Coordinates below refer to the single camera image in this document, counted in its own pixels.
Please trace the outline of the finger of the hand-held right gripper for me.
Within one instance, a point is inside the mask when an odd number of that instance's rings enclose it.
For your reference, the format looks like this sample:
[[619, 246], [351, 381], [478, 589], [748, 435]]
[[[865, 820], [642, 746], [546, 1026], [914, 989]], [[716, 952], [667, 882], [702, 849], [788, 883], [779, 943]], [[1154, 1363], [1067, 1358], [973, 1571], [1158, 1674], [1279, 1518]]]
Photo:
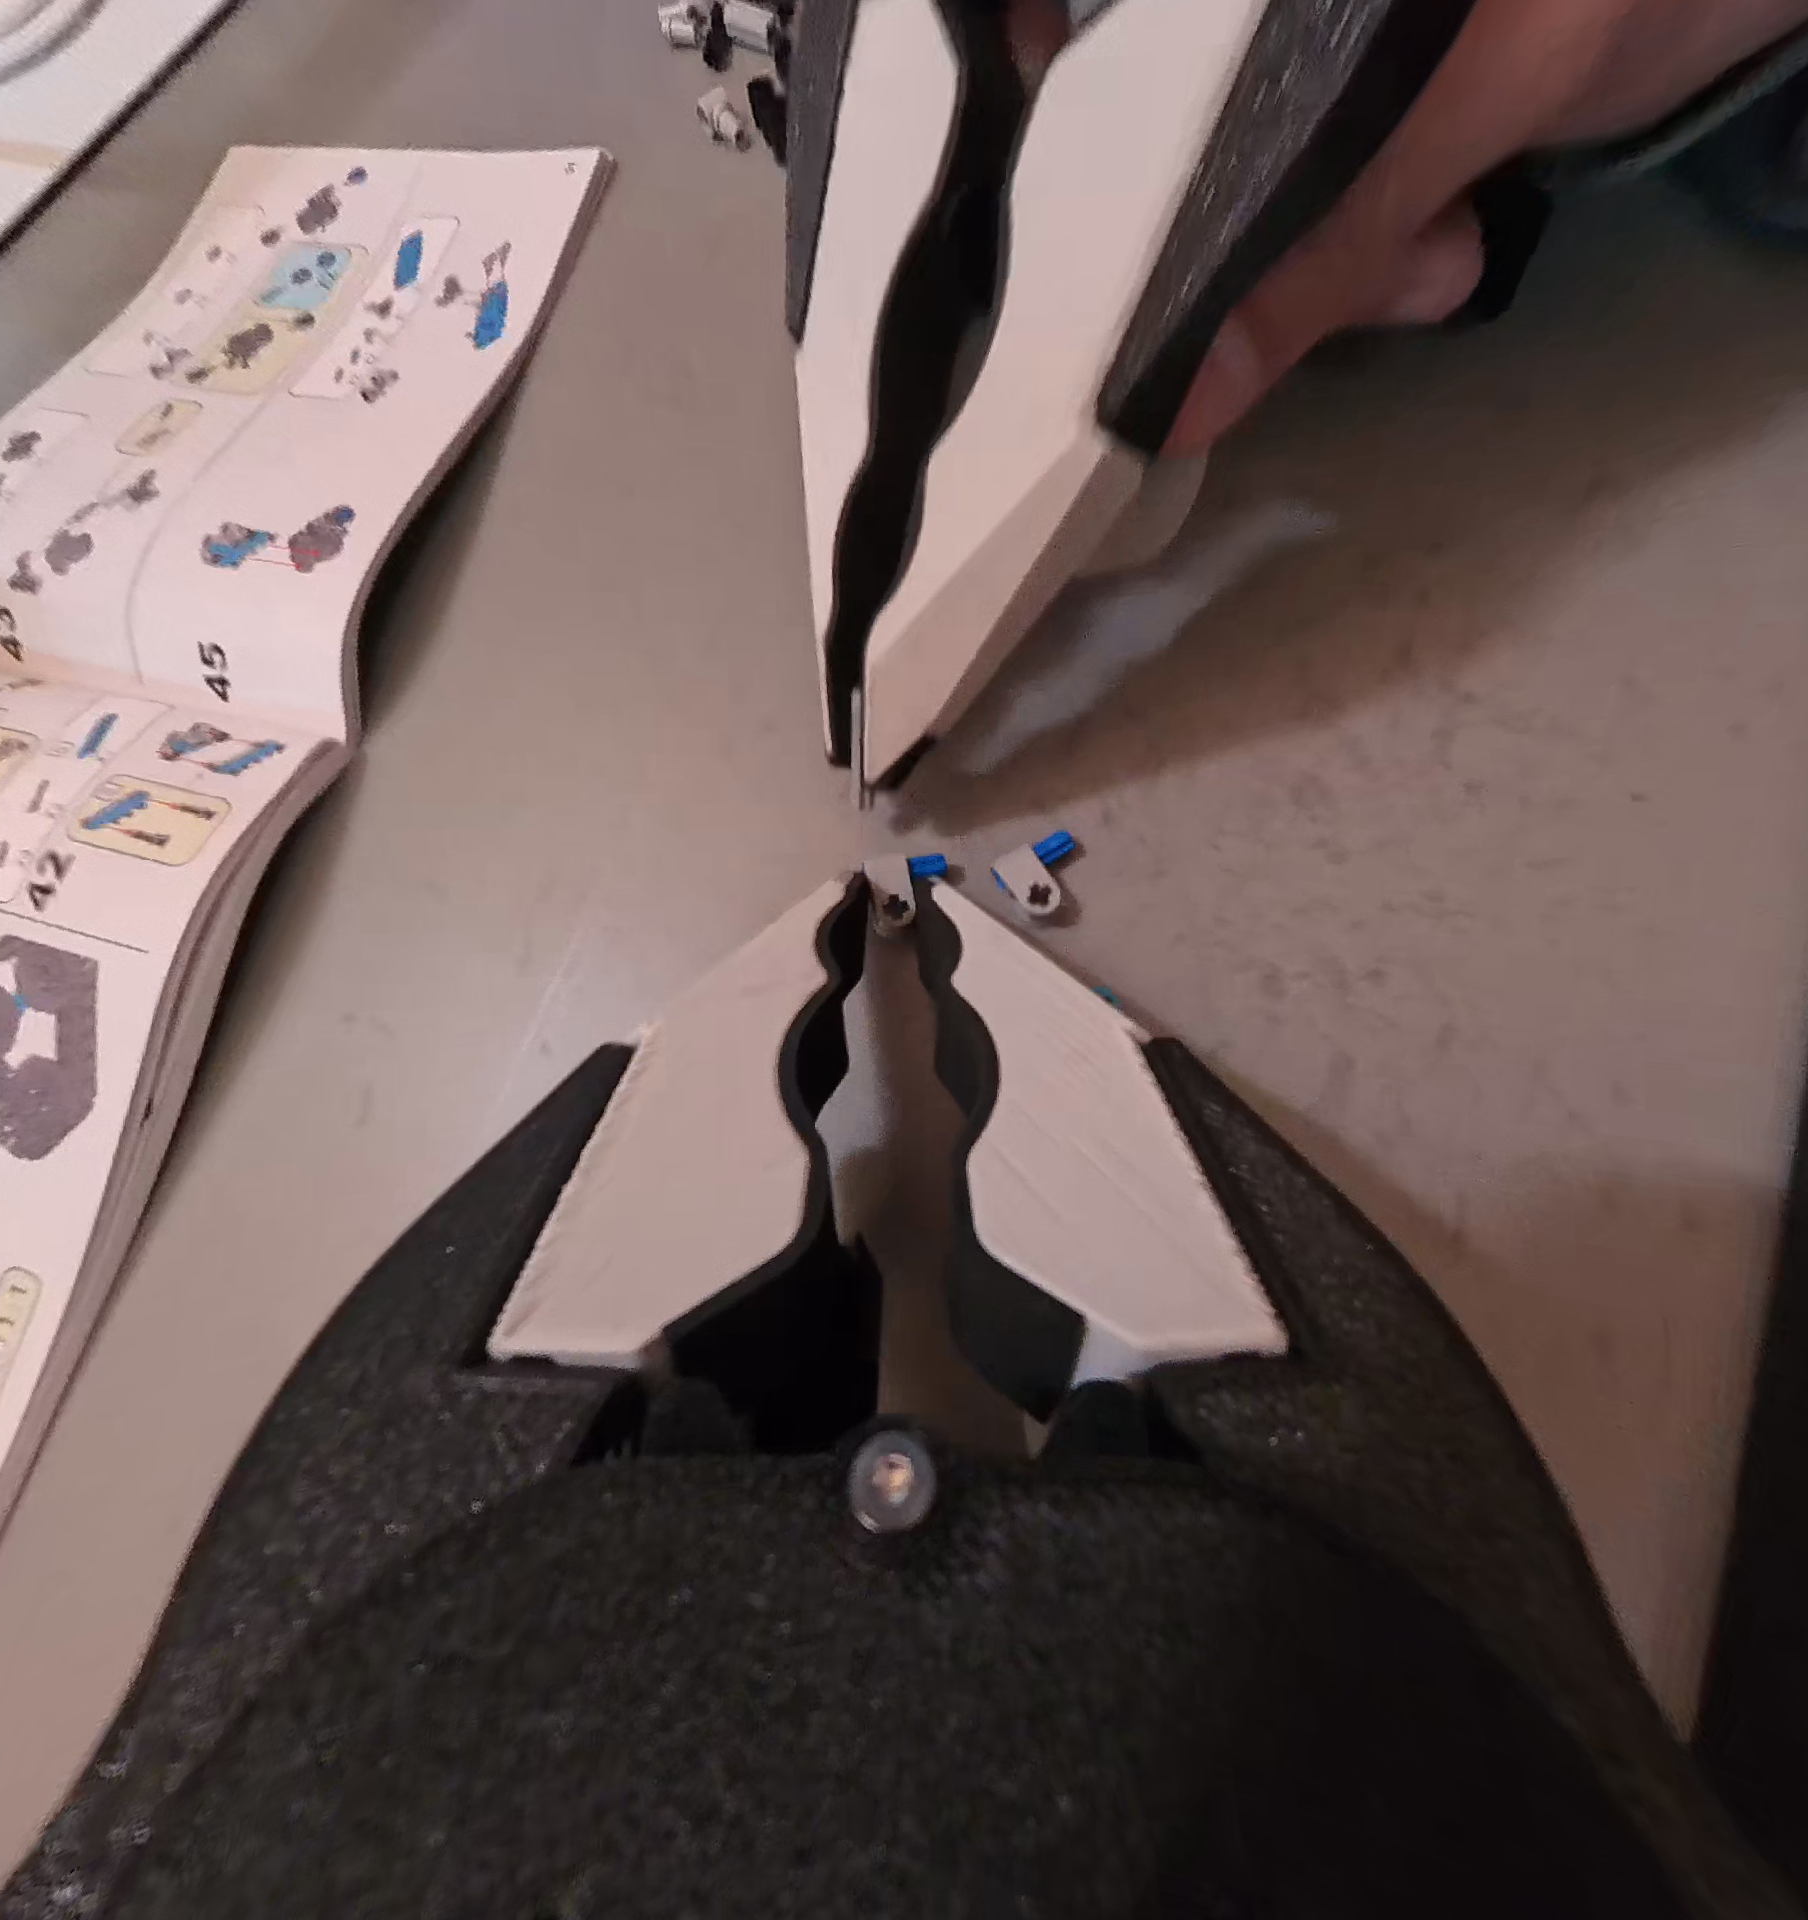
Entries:
[[923, 524], [965, 341], [994, 301], [999, 192], [1025, 88], [1005, 5], [808, 4], [790, 71], [790, 341], [823, 756], [868, 784], [925, 752], [877, 743], [877, 615]]
[[877, 615], [877, 743], [925, 750], [1111, 537], [1276, 262], [1276, 5], [1111, 5], [1025, 94], [994, 301]]

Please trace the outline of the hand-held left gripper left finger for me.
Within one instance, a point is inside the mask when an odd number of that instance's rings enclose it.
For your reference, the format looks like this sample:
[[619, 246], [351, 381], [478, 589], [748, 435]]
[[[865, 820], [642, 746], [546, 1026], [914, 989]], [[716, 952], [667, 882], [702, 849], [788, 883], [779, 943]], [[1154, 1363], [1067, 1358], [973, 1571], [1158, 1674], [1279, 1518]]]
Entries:
[[491, 1332], [491, 1363], [711, 1385], [741, 1418], [868, 1418], [883, 1285], [819, 1119], [846, 1079], [868, 880], [836, 876], [627, 1048]]

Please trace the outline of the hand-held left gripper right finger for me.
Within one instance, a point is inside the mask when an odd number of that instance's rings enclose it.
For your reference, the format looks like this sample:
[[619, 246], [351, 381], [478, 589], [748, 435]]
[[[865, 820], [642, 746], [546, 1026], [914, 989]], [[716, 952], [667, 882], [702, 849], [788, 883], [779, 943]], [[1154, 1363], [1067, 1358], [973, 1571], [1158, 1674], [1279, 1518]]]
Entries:
[[948, 883], [920, 889], [960, 1129], [945, 1294], [969, 1365], [1048, 1425], [1083, 1385], [1284, 1358], [1284, 1323], [1145, 1026]]

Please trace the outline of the person's right forearm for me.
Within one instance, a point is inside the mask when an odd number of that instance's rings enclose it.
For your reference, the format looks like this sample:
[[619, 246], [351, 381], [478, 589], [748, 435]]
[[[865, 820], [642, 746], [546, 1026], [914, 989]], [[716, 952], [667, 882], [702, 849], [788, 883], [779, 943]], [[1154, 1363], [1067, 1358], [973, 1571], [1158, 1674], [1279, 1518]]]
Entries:
[[1808, 26], [1624, 142], [1606, 170], [1668, 177], [1740, 235], [1808, 244]]

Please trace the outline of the grey desk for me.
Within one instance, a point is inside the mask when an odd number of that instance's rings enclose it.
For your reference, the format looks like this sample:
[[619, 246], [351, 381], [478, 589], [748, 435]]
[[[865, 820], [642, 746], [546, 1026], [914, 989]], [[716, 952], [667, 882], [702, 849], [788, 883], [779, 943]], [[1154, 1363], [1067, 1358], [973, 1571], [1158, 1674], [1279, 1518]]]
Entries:
[[602, 144], [521, 386], [385, 566], [366, 740], [286, 841], [0, 1546], [0, 1889], [282, 1380], [597, 1045], [897, 827], [1083, 838], [1041, 943], [1444, 1294], [1697, 1717], [1808, 1040], [1808, 256], [1655, 183], [1482, 330], [1224, 447], [892, 816], [823, 762], [779, 177], [645, 5], [246, 5], [0, 256], [0, 413], [232, 144]]

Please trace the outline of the person's right hand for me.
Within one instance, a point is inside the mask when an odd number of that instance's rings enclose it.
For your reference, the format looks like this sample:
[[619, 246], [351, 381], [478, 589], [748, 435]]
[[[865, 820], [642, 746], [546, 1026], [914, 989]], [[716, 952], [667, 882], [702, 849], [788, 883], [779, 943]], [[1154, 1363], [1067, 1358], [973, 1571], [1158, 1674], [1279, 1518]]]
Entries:
[[1608, 144], [1808, 23], [1808, 4], [1482, 4], [1364, 177], [1226, 316], [1163, 449], [1204, 452], [1323, 341], [1450, 320], [1482, 276], [1471, 190]]

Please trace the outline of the pile of small building pieces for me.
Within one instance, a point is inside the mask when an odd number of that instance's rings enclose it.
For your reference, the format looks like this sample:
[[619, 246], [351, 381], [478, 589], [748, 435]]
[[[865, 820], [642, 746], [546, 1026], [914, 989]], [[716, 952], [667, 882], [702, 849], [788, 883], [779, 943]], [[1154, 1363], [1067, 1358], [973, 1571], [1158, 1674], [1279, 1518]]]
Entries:
[[657, 4], [669, 49], [698, 58], [711, 80], [694, 100], [702, 138], [728, 152], [788, 166], [788, 82], [797, 4]]

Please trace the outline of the open instruction booklet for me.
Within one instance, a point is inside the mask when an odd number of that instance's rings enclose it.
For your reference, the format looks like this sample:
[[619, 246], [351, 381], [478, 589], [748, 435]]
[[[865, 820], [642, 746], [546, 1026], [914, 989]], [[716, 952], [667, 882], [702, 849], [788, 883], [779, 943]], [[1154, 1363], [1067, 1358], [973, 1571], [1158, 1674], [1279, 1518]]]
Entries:
[[0, 418], [0, 1541], [272, 856], [362, 740], [363, 602], [521, 372], [605, 148], [236, 148]]

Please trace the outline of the white folding stand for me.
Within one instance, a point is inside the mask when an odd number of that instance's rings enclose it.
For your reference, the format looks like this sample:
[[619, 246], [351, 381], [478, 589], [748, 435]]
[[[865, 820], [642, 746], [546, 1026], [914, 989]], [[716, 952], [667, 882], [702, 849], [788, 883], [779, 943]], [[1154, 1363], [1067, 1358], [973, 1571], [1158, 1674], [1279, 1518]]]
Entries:
[[0, 4], [0, 250], [230, 4]]

